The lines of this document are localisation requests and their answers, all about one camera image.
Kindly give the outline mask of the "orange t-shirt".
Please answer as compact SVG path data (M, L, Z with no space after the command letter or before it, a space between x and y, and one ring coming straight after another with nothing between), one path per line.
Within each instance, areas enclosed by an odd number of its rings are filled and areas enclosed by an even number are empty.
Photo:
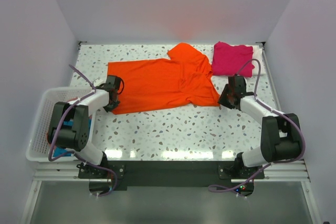
M108 63L108 75L125 87L114 114L171 109L187 104L218 106L209 59L189 44L180 43L168 58Z

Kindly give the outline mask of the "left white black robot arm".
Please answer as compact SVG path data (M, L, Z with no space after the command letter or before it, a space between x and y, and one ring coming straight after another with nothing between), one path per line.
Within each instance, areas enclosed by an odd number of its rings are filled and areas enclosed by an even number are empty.
M124 81L118 76L107 76L104 83L69 102L54 105L47 140L50 144L50 162L71 154L87 163L97 178L108 174L109 165L103 162L104 152L92 144L89 119L99 109L113 111L119 104L118 95L123 92Z

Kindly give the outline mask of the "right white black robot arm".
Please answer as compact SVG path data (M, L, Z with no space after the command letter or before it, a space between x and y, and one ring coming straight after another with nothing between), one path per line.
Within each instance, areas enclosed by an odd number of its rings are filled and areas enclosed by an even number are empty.
M248 114L261 126L260 145L237 154L235 158L234 173L237 177L246 178L253 167L289 163L303 157L306 144L297 115L273 109L255 93L248 92L244 77L229 77L218 103Z

